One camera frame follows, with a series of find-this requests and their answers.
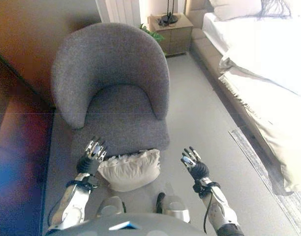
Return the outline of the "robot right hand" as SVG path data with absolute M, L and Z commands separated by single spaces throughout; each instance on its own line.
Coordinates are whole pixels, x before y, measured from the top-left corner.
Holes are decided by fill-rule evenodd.
M 202 162 L 199 153 L 193 148 L 184 148 L 181 162 L 185 165 L 194 180 L 210 177 L 210 171 L 206 164 Z

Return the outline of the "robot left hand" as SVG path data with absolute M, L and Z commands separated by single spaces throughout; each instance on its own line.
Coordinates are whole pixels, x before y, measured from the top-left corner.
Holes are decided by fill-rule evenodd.
M 100 163 L 105 159 L 107 148 L 105 141 L 93 136 L 86 145 L 84 154 L 77 162 L 77 173 L 95 175 Z

